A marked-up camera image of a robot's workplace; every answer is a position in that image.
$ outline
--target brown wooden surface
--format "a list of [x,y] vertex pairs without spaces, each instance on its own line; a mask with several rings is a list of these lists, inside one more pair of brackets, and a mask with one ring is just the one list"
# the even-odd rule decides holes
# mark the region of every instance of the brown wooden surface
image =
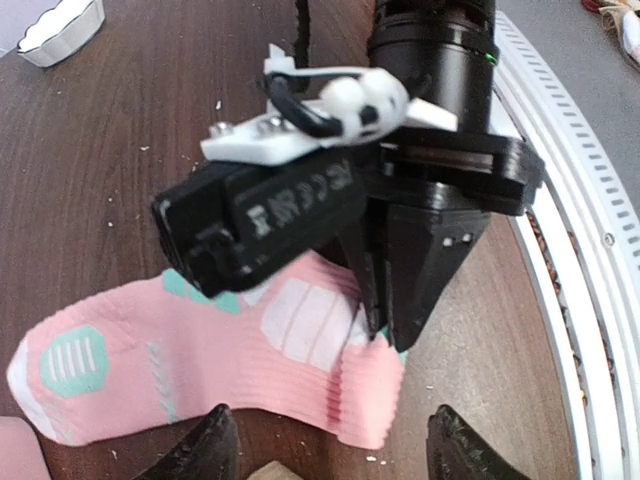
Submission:
[[[208,125],[260,112],[266,43],[295,39],[293,0],[104,3],[107,24],[61,65],[0,60],[3,370],[55,310],[161,271],[151,197],[201,161]],[[372,3],[311,1],[314,65],[365,63]],[[386,465],[312,427],[242,411],[242,478],[271,460],[306,479],[426,478],[427,419],[443,402],[523,473],[575,478],[544,325],[505,219],[446,291],[407,370],[387,446],[373,453]],[[20,415],[4,377],[0,415]],[[126,480],[192,425],[77,449],[41,443],[55,480]]]

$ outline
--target wooden table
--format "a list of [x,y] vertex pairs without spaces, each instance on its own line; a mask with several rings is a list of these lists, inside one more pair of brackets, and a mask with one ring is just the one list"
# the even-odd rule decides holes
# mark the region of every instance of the wooden table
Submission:
[[[372,4],[312,0],[311,63],[365,64]],[[201,161],[208,125],[264,108],[255,80],[267,42],[291,51],[295,39],[293,0],[105,0],[105,9],[97,37],[55,68],[0,60],[3,370],[57,309],[165,267],[150,199]],[[426,478],[427,419],[445,402],[525,474],[575,478],[543,321],[506,219],[494,219],[447,289],[407,368],[398,418],[375,453],[386,465],[312,427],[240,411],[242,478],[274,459],[307,479]],[[3,377],[0,414],[20,413]],[[56,480],[126,480],[192,425],[85,448],[41,444]]]

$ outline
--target white bowl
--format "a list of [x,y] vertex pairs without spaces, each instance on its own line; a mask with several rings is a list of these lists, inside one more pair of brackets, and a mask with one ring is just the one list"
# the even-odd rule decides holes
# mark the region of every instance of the white bowl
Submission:
[[62,0],[44,12],[18,42],[18,55],[50,67],[80,50],[104,23],[102,0]]

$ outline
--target black cylinder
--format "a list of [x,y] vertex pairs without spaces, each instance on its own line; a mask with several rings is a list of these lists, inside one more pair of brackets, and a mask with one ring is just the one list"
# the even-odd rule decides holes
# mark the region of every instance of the black cylinder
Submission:
[[487,133],[494,25],[495,0],[377,0],[370,64],[455,113],[459,131]]

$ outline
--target pink object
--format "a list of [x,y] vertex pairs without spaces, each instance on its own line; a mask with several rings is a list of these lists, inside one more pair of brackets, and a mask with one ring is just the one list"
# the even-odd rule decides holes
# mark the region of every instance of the pink object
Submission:
[[38,439],[20,418],[0,417],[0,475],[3,480],[51,480]]
[[315,253],[214,302],[168,271],[44,320],[21,342],[7,377],[33,424],[66,445],[227,403],[378,449],[404,363],[383,334],[368,342],[365,321],[351,272]]

